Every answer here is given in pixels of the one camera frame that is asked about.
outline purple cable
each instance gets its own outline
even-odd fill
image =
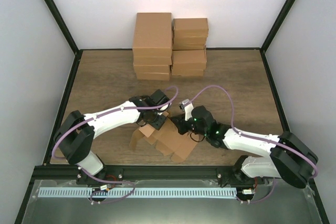
[[[109,203],[114,203],[114,202],[118,202],[118,201],[121,201],[121,200],[123,200],[123,199],[126,199],[128,196],[130,196],[131,194],[134,193],[134,190],[135,190],[135,187],[133,187],[133,189],[132,189],[128,194],[126,194],[126,195],[124,195],[124,196],[122,196],[122,197],[120,197],[120,198],[118,198],[118,199],[109,200],[109,201],[100,201],[100,204],[109,204]],[[92,199],[92,197],[93,197],[95,194],[97,194],[97,193],[101,193],[101,192],[104,192],[104,191],[101,191],[101,190],[99,190],[99,191],[94,191],[94,192],[90,195],[90,201],[91,201],[91,202],[94,202],[93,199]]]
[[[159,105],[159,106],[153,106],[153,107],[124,107],[123,109],[124,110],[137,110],[137,109],[140,109],[140,110],[155,110],[155,109],[159,109],[159,108],[161,108],[161,107],[164,107],[164,106],[166,106],[166,105],[168,105],[168,104],[170,104],[171,102],[173,102],[174,100],[175,100],[175,98],[177,97],[177,95],[178,95],[178,87],[177,86],[170,86],[170,87],[168,87],[168,88],[166,88],[165,89],[165,91],[166,90],[169,90],[169,89],[171,89],[171,88],[175,88],[176,89],[176,93],[175,93],[175,95],[174,95],[174,97],[172,98],[172,99],[170,99],[169,101],[167,101],[166,103],[164,103],[164,104],[161,104],[161,105]],[[105,115],[108,115],[108,114],[111,114],[111,113],[114,113],[114,112],[117,112],[117,111],[121,111],[121,108],[116,108],[116,109],[114,109],[114,110],[110,110],[110,111],[106,111],[106,112],[104,112],[104,113],[101,113],[101,114],[99,114],[99,115],[97,115],[97,118],[101,118],[102,116],[105,116]],[[75,131],[77,128],[79,128],[79,127],[81,127],[81,126],[83,126],[84,124],[86,124],[86,123],[88,123],[88,122],[91,122],[91,121],[93,121],[94,120],[94,118],[89,118],[89,119],[87,119],[87,120],[85,120],[85,121],[83,121],[83,122],[80,122],[79,124],[77,124],[77,125],[75,125],[75,126],[73,126],[72,128],[70,128],[66,133],[64,133],[61,137],[60,137],[60,139],[56,142],[56,144],[55,144],[55,146],[54,146],[54,148],[52,149],[52,152],[51,152],[51,156],[53,157],[53,158],[55,158],[55,159],[65,159],[65,157],[57,157],[56,155],[55,155],[55,152],[56,152],[56,149],[58,148],[58,146],[60,145],[60,143],[71,133],[71,132],[73,132],[73,131]]]
[[[192,103],[201,93],[203,93],[208,88],[219,88],[219,89],[223,90],[225,92],[225,94],[227,95],[227,97],[229,98],[229,101],[230,101],[230,104],[231,104],[231,109],[232,109],[232,113],[231,113],[231,127],[234,130],[234,132],[236,132],[237,134],[239,134],[241,136],[248,137],[248,138],[251,138],[251,139],[254,139],[254,140],[263,141],[263,142],[266,142],[266,143],[269,143],[269,144],[275,144],[275,145],[278,145],[278,146],[280,146],[280,147],[282,147],[282,148],[284,148],[286,150],[291,151],[292,153],[294,153],[297,156],[301,157],[304,161],[306,161],[309,165],[311,165],[313,167],[314,174],[311,176],[311,178],[315,178],[318,175],[319,171],[318,171],[318,168],[316,167],[316,165],[310,159],[308,159],[306,156],[304,156],[303,154],[301,154],[298,151],[294,150],[293,148],[291,148],[291,147],[289,147],[289,146],[287,146],[285,144],[281,144],[281,143],[278,143],[278,142],[275,142],[275,141],[272,141],[272,140],[269,140],[269,139],[266,139],[266,138],[263,138],[263,137],[251,136],[251,135],[245,134],[243,132],[240,132],[238,129],[236,129],[235,126],[234,126],[234,124],[233,124],[234,114],[235,114],[235,109],[234,109],[234,106],[233,106],[233,101],[232,101],[229,93],[224,88],[222,88],[221,86],[218,86],[218,85],[209,85],[209,86],[206,86],[189,103]]]
[[[254,201],[250,201],[250,203],[249,203],[249,204],[255,204],[255,203],[259,203],[259,202],[262,202],[262,201],[264,201],[265,199],[268,199],[268,198],[271,196],[271,194],[274,192],[275,185],[276,185],[276,180],[275,180],[275,178],[273,178],[273,186],[272,186],[272,189],[271,189],[271,191],[268,193],[268,195],[266,195],[266,196],[265,196],[264,198],[262,198],[262,199],[259,199],[259,200],[254,200]],[[245,201],[243,201],[243,200],[239,199],[238,197],[236,197],[236,199],[237,199],[238,201],[240,201],[240,202],[245,202]]]

